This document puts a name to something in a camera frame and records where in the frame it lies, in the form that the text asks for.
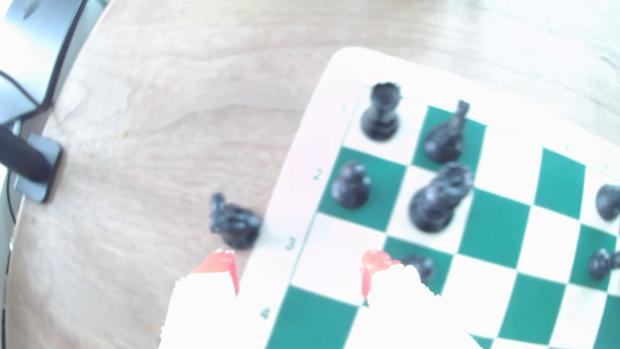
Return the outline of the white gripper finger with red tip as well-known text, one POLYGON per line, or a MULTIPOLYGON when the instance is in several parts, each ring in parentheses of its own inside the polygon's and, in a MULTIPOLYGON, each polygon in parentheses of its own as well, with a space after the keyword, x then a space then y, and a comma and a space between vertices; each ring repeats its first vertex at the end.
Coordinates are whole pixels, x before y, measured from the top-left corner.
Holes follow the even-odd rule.
POLYGON ((363 348, 480 348, 417 266, 383 250, 361 257, 361 294, 368 302, 363 348))
POLYGON ((159 348, 263 348, 259 318, 238 293, 235 252, 214 250, 175 282, 159 348))

